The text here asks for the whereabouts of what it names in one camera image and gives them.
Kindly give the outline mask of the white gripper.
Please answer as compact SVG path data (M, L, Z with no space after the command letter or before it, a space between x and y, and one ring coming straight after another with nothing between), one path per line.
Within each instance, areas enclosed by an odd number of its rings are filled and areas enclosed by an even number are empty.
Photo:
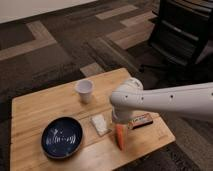
M133 115L132 110L127 110L123 108L112 108L112 121L118 124L127 124Z

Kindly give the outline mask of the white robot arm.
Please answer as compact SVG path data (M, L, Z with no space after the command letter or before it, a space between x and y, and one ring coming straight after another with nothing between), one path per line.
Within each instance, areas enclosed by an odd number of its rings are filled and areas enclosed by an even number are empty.
M115 123L128 123L135 110L213 122L213 82L144 90L140 80L130 77L111 93L109 100Z

